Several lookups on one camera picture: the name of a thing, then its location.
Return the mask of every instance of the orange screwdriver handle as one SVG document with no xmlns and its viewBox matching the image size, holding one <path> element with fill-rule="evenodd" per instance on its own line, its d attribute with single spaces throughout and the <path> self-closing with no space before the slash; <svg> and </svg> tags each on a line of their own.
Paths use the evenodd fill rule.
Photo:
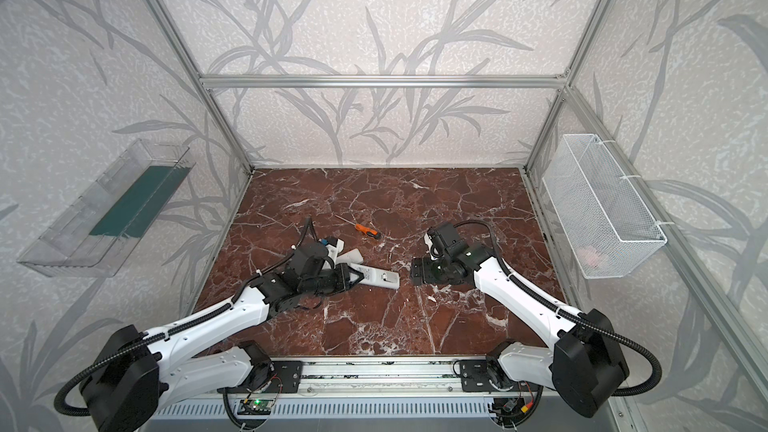
<svg viewBox="0 0 768 432">
<path fill-rule="evenodd" d="M 375 238 L 376 240 L 379 240 L 382 237 L 382 235 L 379 234 L 378 231 L 375 231 L 370 227 L 366 227 L 360 224 L 355 224 L 355 229 L 359 230 L 365 235 L 368 235 L 369 237 Z"/>
</svg>

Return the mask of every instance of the wire mesh basket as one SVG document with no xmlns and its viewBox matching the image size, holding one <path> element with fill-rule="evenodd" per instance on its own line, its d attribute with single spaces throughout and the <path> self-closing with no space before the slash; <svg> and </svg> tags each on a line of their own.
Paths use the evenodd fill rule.
<svg viewBox="0 0 768 432">
<path fill-rule="evenodd" d="M 586 278 L 623 277 L 667 243 L 595 134 L 566 134 L 543 182 Z"/>
</svg>

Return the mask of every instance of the metal grille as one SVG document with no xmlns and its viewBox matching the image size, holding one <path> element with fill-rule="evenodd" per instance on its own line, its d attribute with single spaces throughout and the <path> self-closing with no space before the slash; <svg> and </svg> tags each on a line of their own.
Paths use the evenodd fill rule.
<svg viewBox="0 0 768 432">
<path fill-rule="evenodd" d="M 231 399 L 237 410 L 239 399 Z M 486 418 L 493 398 L 288 398 L 280 397 L 274 419 Z M 253 419 L 252 415 L 237 415 Z M 152 420 L 226 418 L 221 398 L 187 399 L 159 410 Z"/>
<path fill-rule="evenodd" d="M 667 243 L 654 216 L 595 134 L 566 134 L 544 173 L 586 278 L 623 277 Z"/>
<path fill-rule="evenodd" d="M 489 415 L 485 398 L 281 398 L 270 418 L 476 418 Z"/>
</svg>

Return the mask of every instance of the red wire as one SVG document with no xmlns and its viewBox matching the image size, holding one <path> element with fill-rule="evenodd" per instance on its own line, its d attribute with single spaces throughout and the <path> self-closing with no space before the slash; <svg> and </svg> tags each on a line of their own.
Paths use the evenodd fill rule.
<svg viewBox="0 0 768 432">
<path fill-rule="evenodd" d="M 277 379 L 277 381 L 280 382 L 280 390 L 277 392 L 277 395 L 280 395 L 283 393 L 283 381 L 279 377 L 277 377 L 277 375 L 272 376 L 272 379 L 270 380 L 274 380 L 274 379 Z"/>
<path fill-rule="evenodd" d="M 528 382 L 526 382 L 525 385 L 528 386 L 528 392 L 531 392 L 531 402 L 533 402 L 533 391 L 531 390 L 531 385 Z"/>
</svg>

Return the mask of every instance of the green mat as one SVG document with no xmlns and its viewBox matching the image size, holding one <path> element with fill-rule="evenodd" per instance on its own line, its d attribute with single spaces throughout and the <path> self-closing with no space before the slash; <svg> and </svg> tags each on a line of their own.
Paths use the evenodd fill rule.
<svg viewBox="0 0 768 432">
<path fill-rule="evenodd" d="M 188 167 L 150 166 L 91 229 L 89 235 L 143 236 L 189 171 Z"/>
</svg>

